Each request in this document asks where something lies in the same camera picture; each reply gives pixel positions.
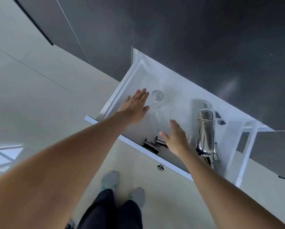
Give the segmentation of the person's left hand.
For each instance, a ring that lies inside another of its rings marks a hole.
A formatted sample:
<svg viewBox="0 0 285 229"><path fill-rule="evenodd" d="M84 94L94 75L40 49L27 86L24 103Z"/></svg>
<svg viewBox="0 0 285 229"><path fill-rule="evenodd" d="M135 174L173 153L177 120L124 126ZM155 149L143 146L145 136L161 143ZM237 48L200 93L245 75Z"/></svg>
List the person's left hand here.
<svg viewBox="0 0 285 229"><path fill-rule="evenodd" d="M125 126L138 123L144 118L142 109L147 106L148 96L149 92L146 88L138 89L133 96L128 96L125 102L121 104L118 109L118 116Z"/></svg>

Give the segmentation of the person's right hand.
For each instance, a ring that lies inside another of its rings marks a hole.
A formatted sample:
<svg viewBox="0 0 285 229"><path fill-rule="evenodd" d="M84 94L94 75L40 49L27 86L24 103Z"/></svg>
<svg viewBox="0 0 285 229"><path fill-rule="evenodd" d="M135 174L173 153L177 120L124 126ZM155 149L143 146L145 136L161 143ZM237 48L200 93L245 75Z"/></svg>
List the person's right hand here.
<svg viewBox="0 0 285 229"><path fill-rule="evenodd" d="M166 145L172 153L183 160L191 152L186 133L174 119L170 119L170 128L171 133L168 135L170 137L170 144Z"/></svg>

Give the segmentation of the person's left forearm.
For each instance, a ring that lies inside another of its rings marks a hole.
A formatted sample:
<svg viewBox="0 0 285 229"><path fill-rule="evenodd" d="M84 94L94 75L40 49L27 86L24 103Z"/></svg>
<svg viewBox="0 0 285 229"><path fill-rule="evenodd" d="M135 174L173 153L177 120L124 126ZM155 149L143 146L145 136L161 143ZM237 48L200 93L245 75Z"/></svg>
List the person's left forearm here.
<svg viewBox="0 0 285 229"><path fill-rule="evenodd" d="M120 111L0 176L0 229L63 229L114 142L139 121Z"/></svg>

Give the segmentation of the person's right forearm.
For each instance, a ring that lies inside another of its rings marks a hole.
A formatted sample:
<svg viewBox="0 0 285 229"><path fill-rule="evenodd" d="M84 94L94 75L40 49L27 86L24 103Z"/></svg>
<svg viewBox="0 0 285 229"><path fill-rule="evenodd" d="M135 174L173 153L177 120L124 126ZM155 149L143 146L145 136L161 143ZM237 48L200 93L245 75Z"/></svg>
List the person's right forearm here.
<svg viewBox="0 0 285 229"><path fill-rule="evenodd" d="M221 177L187 147L174 153L185 164L217 229L285 229L285 224Z"/></svg>

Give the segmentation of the dark steel jigger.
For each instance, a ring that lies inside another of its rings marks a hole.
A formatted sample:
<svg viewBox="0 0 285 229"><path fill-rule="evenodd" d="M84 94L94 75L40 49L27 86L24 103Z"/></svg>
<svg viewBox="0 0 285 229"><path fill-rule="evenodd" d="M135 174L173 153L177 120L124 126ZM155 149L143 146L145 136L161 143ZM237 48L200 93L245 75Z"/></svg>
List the dark steel jigger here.
<svg viewBox="0 0 285 229"><path fill-rule="evenodd" d="M154 141L156 146L168 148L166 142L163 139L161 139L159 136L156 136Z"/></svg>
<svg viewBox="0 0 285 229"><path fill-rule="evenodd" d="M154 144L153 142L151 142L148 138L146 138L144 140L144 143L142 145L143 148L151 151L154 154L158 154L160 152L160 146Z"/></svg>

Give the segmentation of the clear glass decanter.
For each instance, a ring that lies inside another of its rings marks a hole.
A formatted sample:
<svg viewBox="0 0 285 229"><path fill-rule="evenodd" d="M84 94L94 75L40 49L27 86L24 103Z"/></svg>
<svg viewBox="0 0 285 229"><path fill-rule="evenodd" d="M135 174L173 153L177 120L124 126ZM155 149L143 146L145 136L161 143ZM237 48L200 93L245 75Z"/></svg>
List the clear glass decanter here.
<svg viewBox="0 0 285 229"><path fill-rule="evenodd" d="M166 110L163 108L164 95L162 91L154 90L150 97L149 121L156 136L163 140L160 132L164 132L167 135L171 133L170 120L168 119Z"/></svg>

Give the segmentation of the white drawer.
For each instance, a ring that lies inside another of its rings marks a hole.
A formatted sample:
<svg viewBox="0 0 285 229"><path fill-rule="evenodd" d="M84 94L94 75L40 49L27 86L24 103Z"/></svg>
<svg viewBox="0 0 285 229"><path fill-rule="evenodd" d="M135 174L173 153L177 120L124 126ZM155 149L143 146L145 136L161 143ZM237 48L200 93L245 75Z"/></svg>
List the white drawer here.
<svg viewBox="0 0 285 229"><path fill-rule="evenodd" d="M166 110L168 119L175 119L180 124L186 133L190 146L194 150L196 149L198 138L198 110L202 102L210 103L214 112L215 142L218 143L220 161L215 161L213 154L208 157L202 156L201 158L209 162L210 166L223 177L226 176L232 164L244 130L252 130L254 133L258 131L274 131L137 49L133 49L133 63L131 67L99 115L96 118L87 115L84 119L91 124L106 119L117 112L129 95L132 95L137 89L143 88L146 88L149 92L146 102L148 106L151 103L150 96L152 91L160 90L163 92L163 108ZM221 115L221 118L215 117L216 111ZM226 125L219 125L217 123L218 119L224 120ZM193 181L183 162L167 148L160 147L160 152L156 155L142 147L146 138L155 144L155 137L156 134L151 127L148 111L140 123L128 127L118 139L152 158L159 164L163 164L164 169L169 168L188 180Z"/></svg>

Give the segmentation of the stainless steel cocktail shaker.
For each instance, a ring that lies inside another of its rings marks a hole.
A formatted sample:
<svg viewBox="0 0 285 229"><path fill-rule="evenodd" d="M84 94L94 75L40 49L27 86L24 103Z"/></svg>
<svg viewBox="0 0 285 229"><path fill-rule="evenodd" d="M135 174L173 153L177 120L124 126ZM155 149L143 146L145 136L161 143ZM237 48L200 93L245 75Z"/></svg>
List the stainless steel cocktail shaker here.
<svg viewBox="0 0 285 229"><path fill-rule="evenodd" d="M202 102L198 110L198 138L196 151L198 155L208 157L214 153L215 121L214 112L209 102Z"/></svg>

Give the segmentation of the small silver jigger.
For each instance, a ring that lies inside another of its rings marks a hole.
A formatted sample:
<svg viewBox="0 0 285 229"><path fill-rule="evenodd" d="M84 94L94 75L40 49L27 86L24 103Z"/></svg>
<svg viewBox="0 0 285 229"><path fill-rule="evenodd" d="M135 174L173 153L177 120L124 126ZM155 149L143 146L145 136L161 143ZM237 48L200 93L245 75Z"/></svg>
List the small silver jigger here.
<svg viewBox="0 0 285 229"><path fill-rule="evenodd" d="M213 159L215 161L220 161L220 157L218 154L218 143L217 142L214 143L214 147L213 147Z"/></svg>

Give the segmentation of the grey sock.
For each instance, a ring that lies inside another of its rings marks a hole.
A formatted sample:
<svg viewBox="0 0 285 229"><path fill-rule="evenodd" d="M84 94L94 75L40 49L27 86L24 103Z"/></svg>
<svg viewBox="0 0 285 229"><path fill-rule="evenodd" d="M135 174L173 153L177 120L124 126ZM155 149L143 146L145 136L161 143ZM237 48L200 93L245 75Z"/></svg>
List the grey sock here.
<svg viewBox="0 0 285 229"><path fill-rule="evenodd" d="M146 200L146 195L145 195L145 190L142 187L137 187L136 189L133 190L133 192L129 196L129 200L133 201L134 203L137 204L137 206L142 209L145 200Z"/></svg>
<svg viewBox="0 0 285 229"><path fill-rule="evenodd" d="M115 170L106 173L101 180L100 191L110 189L115 193L119 184L119 177L119 172Z"/></svg>

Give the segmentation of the dark grey cabinet door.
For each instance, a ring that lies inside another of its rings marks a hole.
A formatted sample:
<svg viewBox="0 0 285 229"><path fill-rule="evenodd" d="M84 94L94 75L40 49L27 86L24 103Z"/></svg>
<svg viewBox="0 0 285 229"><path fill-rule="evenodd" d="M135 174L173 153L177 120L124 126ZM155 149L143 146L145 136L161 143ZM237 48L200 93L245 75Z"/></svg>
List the dark grey cabinet door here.
<svg viewBox="0 0 285 229"><path fill-rule="evenodd" d="M57 0L14 0L51 45L89 63Z"/></svg>
<svg viewBox="0 0 285 229"><path fill-rule="evenodd" d="M132 65L134 0L57 0L93 67L121 81Z"/></svg>

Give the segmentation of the black trousers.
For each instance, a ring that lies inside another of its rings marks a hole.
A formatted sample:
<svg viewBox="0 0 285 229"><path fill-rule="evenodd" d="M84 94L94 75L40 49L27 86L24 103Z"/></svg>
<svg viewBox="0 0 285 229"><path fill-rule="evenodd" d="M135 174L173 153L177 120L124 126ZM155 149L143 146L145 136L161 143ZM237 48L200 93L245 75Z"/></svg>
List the black trousers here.
<svg viewBox="0 0 285 229"><path fill-rule="evenodd" d="M143 229L141 209L132 199L117 208L113 191L105 189L85 211L76 229Z"/></svg>

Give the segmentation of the dark grey countertop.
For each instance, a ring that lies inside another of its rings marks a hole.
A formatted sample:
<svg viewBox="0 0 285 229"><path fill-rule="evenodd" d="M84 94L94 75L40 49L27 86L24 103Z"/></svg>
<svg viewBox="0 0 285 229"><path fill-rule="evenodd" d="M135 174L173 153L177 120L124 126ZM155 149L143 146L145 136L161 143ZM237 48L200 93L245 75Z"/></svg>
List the dark grey countertop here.
<svg viewBox="0 0 285 229"><path fill-rule="evenodd" d="M285 0L134 0L133 46L285 130Z"/></svg>

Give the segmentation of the dark grey drawer front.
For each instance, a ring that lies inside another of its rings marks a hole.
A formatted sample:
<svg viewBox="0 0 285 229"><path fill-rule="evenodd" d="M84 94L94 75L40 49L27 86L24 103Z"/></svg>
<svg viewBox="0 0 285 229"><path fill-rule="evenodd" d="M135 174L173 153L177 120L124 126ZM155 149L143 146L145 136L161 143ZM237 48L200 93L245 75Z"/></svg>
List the dark grey drawer front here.
<svg viewBox="0 0 285 229"><path fill-rule="evenodd" d="M241 185L248 160L259 163L285 180L285 131L244 130L237 151L242 152L236 185Z"/></svg>

